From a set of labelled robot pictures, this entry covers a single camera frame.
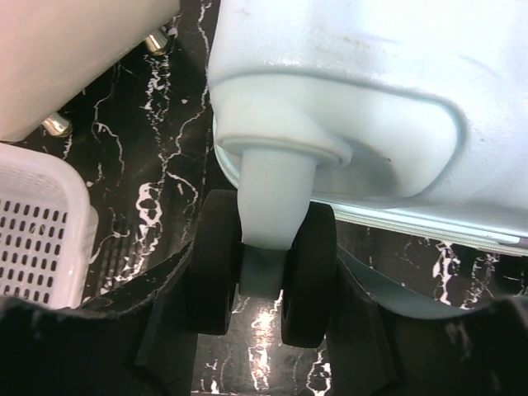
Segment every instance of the black marble countertop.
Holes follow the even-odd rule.
[[[206,61],[219,2],[183,0],[167,25],[169,55],[141,45],[63,109],[67,139],[35,131],[19,145],[73,165],[100,216],[84,298],[103,294],[181,249],[213,188],[232,188],[211,134]],[[526,291],[528,261],[384,230],[338,225],[363,262],[445,304],[471,309]],[[281,344],[281,301],[235,300],[229,333],[200,337],[193,389],[207,394],[331,394],[324,344]]]

